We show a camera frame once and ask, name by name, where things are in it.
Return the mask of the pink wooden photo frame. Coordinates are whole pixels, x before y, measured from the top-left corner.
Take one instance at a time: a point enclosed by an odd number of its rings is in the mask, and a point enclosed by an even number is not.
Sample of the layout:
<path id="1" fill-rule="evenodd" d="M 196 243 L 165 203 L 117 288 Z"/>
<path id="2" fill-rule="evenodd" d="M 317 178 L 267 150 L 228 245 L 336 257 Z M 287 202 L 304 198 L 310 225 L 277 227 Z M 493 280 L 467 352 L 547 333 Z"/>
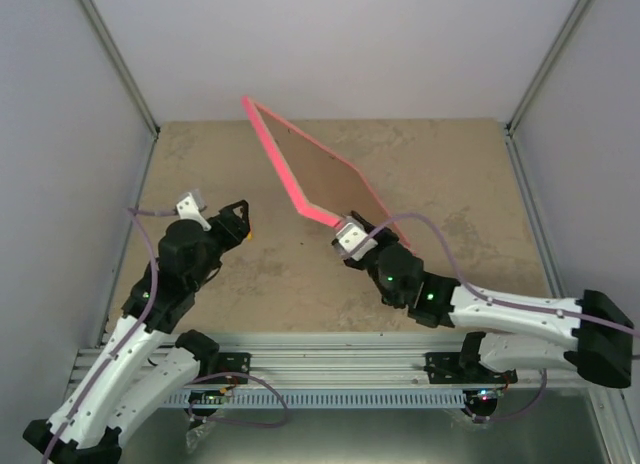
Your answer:
<path id="1" fill-rule="evenodd" d="M 255 99 L 245 96 L 242 105 L 301 216 L 332 229 L 353 211 L 373 225 L 391 217 L 356 166 Z"/>

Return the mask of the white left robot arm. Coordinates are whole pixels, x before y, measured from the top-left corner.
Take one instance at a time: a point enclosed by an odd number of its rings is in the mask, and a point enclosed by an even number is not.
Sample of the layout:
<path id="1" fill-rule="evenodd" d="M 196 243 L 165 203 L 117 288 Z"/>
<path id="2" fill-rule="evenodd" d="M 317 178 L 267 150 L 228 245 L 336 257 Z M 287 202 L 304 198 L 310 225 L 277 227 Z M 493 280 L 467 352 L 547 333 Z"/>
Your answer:
<path id="1" fill-rule="evenodd" d="M 181 334 L 164 362 L 134 379 L 148 358 L 193 307 L 195 295 L 222 267 L 225 253 L 251 234 L 249 204 L 240 200 L 202 216 L 189 198 L 157 244 L 145 244 L 149 262 L 132 287 L 122 315 L 100 355 L 73 394 L 47 419 L 31 421 L 24 440 L 45 463 L 116 463 L 129 432 L 173 391 L 219 370 L 219 346 L 196 330 Z"/>

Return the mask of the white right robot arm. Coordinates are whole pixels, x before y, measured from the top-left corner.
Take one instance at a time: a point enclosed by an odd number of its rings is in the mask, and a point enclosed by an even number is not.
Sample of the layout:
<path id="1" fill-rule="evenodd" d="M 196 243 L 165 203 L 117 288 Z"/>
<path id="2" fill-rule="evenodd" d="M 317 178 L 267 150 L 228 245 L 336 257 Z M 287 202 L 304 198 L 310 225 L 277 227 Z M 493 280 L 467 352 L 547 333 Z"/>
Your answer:
<path id="1" fill-rule="evenodd" d="M 562 369 L 603 387 L 631 384 L 633 322 L 604 293 L 536 298 L 476 287 L 425 270 L 389 228 L 348 219 L 332 241 L 344 264 L 365 271 L 383 304 L 428 327 L 467 328 L 460 374 L 481 383 L 518 368 Z"/>

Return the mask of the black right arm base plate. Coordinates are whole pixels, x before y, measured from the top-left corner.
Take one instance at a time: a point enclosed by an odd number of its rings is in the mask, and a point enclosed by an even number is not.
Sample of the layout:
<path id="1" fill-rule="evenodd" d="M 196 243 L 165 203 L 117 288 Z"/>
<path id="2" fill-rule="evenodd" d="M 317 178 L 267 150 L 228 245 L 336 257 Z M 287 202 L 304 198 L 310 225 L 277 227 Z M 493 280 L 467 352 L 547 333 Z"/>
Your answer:
<path id="1" fill-rule="evenodd" d="M 423 369 L 430 384 L 511 385 L 518 382 L 515 370 L 491 371 L 474 362 L 462 366 L 457 352 L 429 352 L 424 358 Z"/>

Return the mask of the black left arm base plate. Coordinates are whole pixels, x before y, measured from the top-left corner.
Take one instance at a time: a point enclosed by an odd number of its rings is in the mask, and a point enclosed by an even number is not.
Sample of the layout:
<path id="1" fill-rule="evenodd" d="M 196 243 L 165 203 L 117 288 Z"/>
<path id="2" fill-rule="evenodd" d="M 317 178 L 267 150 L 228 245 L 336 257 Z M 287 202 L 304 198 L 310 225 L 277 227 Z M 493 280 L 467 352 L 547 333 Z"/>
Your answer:
<path id="1" fill-rule="evenodd" d="M 219 352 L 211 365 L 202 367 L 199 377 L 218 374 L 218 377 L 205 380 L 205 384 L 235 386 L 246 384 L 246 377 L 231 375 L 231 372 L 248 374 L 251 370 L 252 355 L 246 352 Z"/>

